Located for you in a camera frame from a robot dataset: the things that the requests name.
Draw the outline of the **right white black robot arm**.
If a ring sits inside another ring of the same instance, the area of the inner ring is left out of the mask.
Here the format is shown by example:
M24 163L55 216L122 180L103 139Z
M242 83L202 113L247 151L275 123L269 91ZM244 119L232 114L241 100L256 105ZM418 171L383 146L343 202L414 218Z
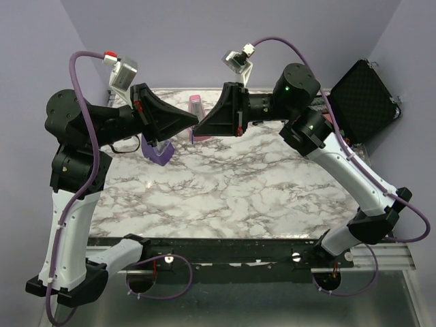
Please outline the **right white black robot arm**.
M301 63L285 67L272 93L252 95L243 84L227 82L218 103L193 133L240 137L249 123L285 121L279 132L285 143L325 169L358 203L350 221L329 229L316 243L313 258L327 267L346 249L375 245L387 236L411 192L382 181L353 151L341 147L332 123L309 107L319 90L312 71Z

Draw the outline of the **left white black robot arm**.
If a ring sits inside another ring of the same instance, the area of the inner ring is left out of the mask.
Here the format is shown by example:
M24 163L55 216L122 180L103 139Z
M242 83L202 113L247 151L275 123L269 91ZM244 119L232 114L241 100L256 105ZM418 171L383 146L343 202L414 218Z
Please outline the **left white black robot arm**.
M101 148L138 134L152 143L164 141L198 119L159 99L146 84L133 86L130 96L132 104L118 108L81 108L71 89L48 100L45 128L59 142L50 177L52 227L44 265L27 281L28 293L56 296L60 305L76 308L96 301L120 270L150 264L151 241L134 234L99 255L87 255L92 216L112 162Z

